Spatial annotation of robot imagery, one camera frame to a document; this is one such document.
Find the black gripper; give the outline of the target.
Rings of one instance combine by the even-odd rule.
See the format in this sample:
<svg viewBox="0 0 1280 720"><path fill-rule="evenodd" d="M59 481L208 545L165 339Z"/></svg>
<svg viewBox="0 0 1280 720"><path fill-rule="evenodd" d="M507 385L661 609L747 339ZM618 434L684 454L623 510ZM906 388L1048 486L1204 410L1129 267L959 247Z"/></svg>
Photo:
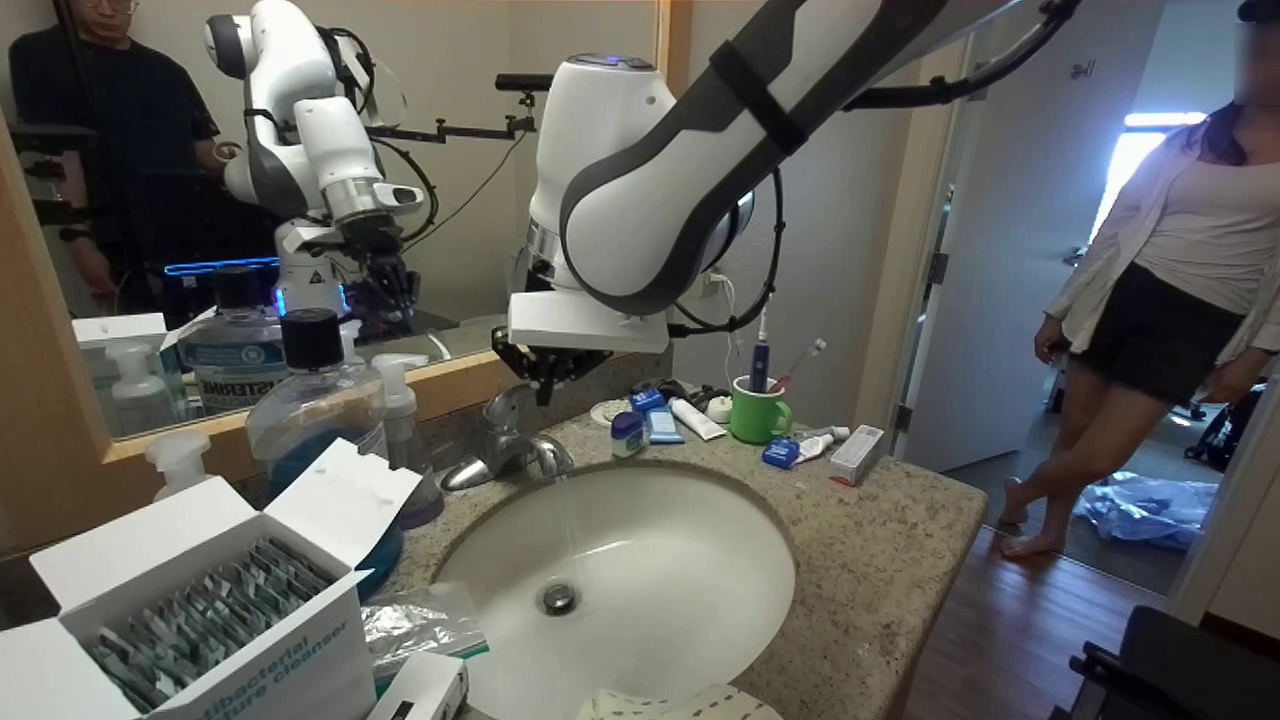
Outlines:
<svg viewBox="0 0 1280 720"><path fill-rule="evenodd" d="M532 346L517 344L505 327L493 332L493 352L521 377L532 378L532 401L542 407L554 385L589 377L600 357L576 346Z"/></svg>

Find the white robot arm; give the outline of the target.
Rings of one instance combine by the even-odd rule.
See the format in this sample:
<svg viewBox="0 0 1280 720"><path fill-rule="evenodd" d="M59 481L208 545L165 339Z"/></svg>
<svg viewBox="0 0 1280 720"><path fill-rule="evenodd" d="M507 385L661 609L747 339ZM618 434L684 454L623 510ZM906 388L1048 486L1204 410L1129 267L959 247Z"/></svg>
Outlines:
<svg viewBox="0 0 1280 720"><path fill-rule="evenodd" d="M1079 9L988 69L924 85L901 70L1020 0L762 0L686 87L632 54L580 51L546 81L529 199L529 265L493 352L546 397L590 366L706 325L686 289L747 224L751 192L821 122L855 107L926 107L1027 64Z"/></svg>

